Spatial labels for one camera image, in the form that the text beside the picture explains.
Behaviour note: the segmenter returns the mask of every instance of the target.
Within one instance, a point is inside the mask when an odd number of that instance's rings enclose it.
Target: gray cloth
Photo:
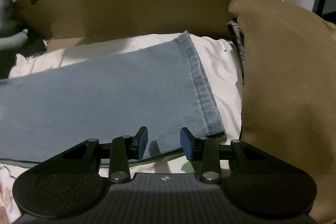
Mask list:
[[[182,127],[224,132],[188,34],[136,52],[0,82],[0,158],[44,161],[88,138],[111,142],[148,128],[144,158],[181,148]]]

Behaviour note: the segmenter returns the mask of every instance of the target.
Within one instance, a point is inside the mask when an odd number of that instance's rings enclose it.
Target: tan cloth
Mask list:
[[[313,176],[336,219],[336,26],[278,0],[232,0],[244,34],[242,139]]]

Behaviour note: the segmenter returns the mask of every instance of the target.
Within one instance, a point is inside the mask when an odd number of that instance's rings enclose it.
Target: cardboard flap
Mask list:
[[[231,0],[19,0],[19,17],[45,38],[109,37],[188,30],[223,38]]]

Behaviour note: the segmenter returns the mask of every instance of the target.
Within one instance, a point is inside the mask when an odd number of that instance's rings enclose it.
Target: ribbed gray panel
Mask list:
[[[137,173],[127,184],[114,184],[104,199],[80,216],[40,220],[23,216],[15,224],[316,224],[308,216],[271,221],[234,207],[214,184],[194,174]]]

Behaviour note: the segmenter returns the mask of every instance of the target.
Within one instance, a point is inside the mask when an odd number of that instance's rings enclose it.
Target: cardboard box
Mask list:
[[[231,0],[19,0],[19,18],[46,39],[103,41],[188,30],[225,38]]]

